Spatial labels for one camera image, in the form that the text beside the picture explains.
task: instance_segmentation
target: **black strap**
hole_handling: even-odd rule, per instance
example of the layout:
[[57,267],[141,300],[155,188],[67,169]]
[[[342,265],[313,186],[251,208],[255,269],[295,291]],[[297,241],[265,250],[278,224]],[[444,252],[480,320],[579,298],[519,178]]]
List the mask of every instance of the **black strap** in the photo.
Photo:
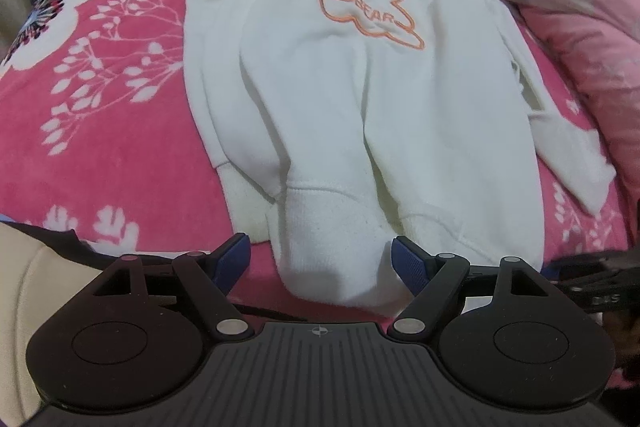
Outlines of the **black strap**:
[[[97,270],[106,269],[111,263],[116,261],[117,257],[99,253],[86,245],[76,235],[75,230],[66,230],[65,232],[56,232],[47,230],[34,225],[25,225],[24,223],[5,223],[12,229],[18,230],[34,239],[37,239],[51,250],[56,252],[60,257],[71,261],[72,263],[81,264],[95,268]],[[141,255],[143,265],[150,264],[171,264],[171,259],[161,257],[159,255]],[[254,317],[263,317],[274,321],[284,322],[306,322],[306,319],[287,315],[274,310],[264,308],[256,308],[253,306],[235,305],[239,312],[244,315],[253,315]]]

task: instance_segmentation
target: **black plastic body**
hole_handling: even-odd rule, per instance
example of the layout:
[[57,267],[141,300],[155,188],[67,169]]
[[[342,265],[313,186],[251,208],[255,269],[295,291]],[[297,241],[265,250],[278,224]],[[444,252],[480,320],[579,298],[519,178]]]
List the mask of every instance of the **black plastic body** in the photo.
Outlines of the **black plastic body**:
[[[46,404],[27,425],[617,425],[594,404],[613,369],[610,340],[523,261],[471,267],[398,238],[394,267],[417,295],[386,333],[267,322],[223,334],[218,325],[242,315],[217,285],[239,277],[245,238],[170,265],[123,256],[108,267],[31,339]],[[458,316],[482,293],[489,306]]]

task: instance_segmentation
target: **pink bedspread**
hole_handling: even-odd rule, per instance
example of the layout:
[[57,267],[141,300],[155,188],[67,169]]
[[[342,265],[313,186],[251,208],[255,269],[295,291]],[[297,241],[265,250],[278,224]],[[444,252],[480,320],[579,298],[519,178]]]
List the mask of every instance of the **pink bedspread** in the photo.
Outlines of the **pink bedspread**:
[[[0,212],[127,250],[210,250],[228,238],[220,183],[183,85],[184,1],[38,5],[0,67]],[[530,45],[560,111],[593,127],[557,68]],[[615,183],[594,218],[542,163],[540,175],[546,260],[627,247]],[[354,317],[293,298],[269,245],[252,253],[236,301],[316,320]]]

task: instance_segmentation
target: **bed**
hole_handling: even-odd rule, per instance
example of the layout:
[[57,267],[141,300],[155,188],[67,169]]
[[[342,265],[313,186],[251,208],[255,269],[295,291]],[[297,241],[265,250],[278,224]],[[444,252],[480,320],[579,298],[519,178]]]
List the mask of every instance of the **bed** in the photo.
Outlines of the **bed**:
[[[0,69],[0,212],[114,251],[210,250],[232,234],[184,90],[184,11],[184,0],[38,2]],[[521,22],[562,115],[594,128],[566,68]],[[539,164],[545,261],[628,247],[619,179],[589,216]],[[309,318],[359,313],[292,297],[266,243],[233,297]]]
[[[640,140],[629,131],[640,121],[634,98],[640,61],[629,58],[640,50],[640,6],[631,0],[507,1],[562,115],[602,130],[603,150],[606,143],[619,172],[602,211],[590,216],[538,162],[545,262],[624,250],[640,176]],[[113,253],[212,250],[232,235],[184,89],[184,13],[185,0],[36,4],[0,66],[2,214],[47,229],[75,229]],[[596,24],[606,24],[609,33],[598,33]],[[599,39],[622,46],[620,53],[610,44],[603,48],[615,61],[598,61]],[[254,245],[250,268],[230,298],[314,321],[385,322],[296,299],[280,281],[268,243]]]

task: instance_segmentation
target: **bear graphic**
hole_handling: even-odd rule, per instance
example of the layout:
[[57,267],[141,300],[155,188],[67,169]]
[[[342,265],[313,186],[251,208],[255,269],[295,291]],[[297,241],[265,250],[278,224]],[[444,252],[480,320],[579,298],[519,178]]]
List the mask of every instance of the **bear graphic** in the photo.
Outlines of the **bear graphic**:
[[386,37],[398,44],[424,49],[415,22],[402,7],[404,0],[319,0],[324,15],[336,22],[353,22],[367,37]]

